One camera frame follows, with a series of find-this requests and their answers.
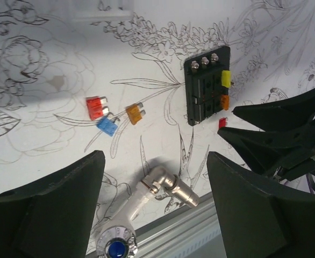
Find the blue button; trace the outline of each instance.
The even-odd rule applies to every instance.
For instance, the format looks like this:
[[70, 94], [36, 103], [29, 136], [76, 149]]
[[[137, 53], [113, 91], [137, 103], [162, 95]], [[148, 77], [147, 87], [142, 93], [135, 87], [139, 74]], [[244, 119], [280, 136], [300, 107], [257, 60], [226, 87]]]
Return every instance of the blue button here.
[[109, 247], [109, 256], [111, 258], [122, 258], [126, 253], [126, 246], [120, 242], [113, 242]]

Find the red fuse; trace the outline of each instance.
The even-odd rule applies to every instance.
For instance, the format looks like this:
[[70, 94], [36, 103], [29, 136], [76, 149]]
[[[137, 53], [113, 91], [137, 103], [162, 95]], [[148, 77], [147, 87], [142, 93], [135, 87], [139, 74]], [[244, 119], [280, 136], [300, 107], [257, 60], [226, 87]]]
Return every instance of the red fuse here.
[[107, 103], [106, 97], [91, 97], [86, 99], [89, 117], [91, 120], [95, 120], [103, 115], [109, 113], [107, 106], [103, 107], [103, 104]]
[[222, 128], [222, 127], [226, 127], [227, 126], [227, 121], [228, 121], [228, 118], [224, 117], [224, 118], [221, 118], [219, 121], [218, 121], [218, 128]]

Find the yellow fuse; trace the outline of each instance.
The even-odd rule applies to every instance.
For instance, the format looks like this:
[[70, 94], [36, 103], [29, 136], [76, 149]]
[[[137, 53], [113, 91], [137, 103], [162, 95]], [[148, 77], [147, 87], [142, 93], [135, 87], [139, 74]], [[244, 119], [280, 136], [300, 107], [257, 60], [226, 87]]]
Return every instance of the yellow fuse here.
[[126, 113], [129, 116], [131, 124], [135, 125], [146, 114], [146, 111], [140, 110], [143, 108], [142, 103], [133, 104], [126, 108]]
[[222, 86], [229, 88], [231, 86], [231, 71], [222, 71]]

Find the elbow connector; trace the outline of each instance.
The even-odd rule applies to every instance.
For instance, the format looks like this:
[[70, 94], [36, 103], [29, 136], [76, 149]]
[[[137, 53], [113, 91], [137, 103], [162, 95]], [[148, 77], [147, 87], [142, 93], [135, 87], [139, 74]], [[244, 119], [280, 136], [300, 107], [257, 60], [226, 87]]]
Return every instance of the elbow connector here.
[[179, 176], [171, 174], [163, 166], [153, 168], [142, 183], [154, 194], [162, 188], [167, 194], [178, 198], [189, 207], [196, 207], [199, 203], [199, 196]]

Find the screw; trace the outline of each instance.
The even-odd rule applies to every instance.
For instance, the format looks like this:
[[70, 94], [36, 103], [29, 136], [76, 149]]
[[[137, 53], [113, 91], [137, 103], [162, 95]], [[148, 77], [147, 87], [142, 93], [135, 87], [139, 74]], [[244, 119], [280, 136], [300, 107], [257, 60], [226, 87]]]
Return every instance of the screw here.
[[137, 246], [131, 246], [129, 250], [130, 250], [131, 252], [133, 252], [133, 251], [135, 251], [136, 249], [137, 249]]
[[197, 70], [198, 68], [199, 68], [199, 63], [197, 63], [197, 61], [192, 61], [191, 62], [191, 69]]
[[211, 54], [211, 62], [215, 63], [218, 61], [218, 55], [216, 53]]
[[202, 58], [202, 65], [207, 66], [209, 64], [209, 60], [206, 57]]
[[131, 237], [128, 239], [128, 244], [131, 245], [132, 243], [134, 243], [135, 238]]

